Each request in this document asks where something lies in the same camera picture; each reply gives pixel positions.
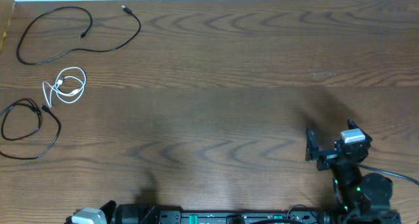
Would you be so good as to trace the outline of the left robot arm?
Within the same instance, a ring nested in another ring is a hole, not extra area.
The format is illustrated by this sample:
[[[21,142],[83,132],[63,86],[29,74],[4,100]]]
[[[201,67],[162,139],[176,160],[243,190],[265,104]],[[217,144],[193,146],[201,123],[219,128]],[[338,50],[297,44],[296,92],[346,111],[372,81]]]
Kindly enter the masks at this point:
[[[117,205],[110,200],[100,210],[108,224],[157,224],[160,221],[160,208],[148,204]]]

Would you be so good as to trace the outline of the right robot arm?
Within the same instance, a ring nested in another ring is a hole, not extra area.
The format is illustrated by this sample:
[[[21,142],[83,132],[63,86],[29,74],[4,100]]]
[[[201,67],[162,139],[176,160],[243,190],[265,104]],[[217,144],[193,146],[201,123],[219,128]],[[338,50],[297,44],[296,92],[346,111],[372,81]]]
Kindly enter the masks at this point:
[[[391,209],[393,182],[390,178],[373,172],[363,175],[361,162],[369,155],[372,137],[352,119],[347,120],[348,129],[340,133],[334,148],[322,151],[315,132],[306,129],[305,160],[317,162],[319,171],[333,173],[333,187],[338,207],[322,211],[319,223],[377,223],[396,224],[400,214]]]

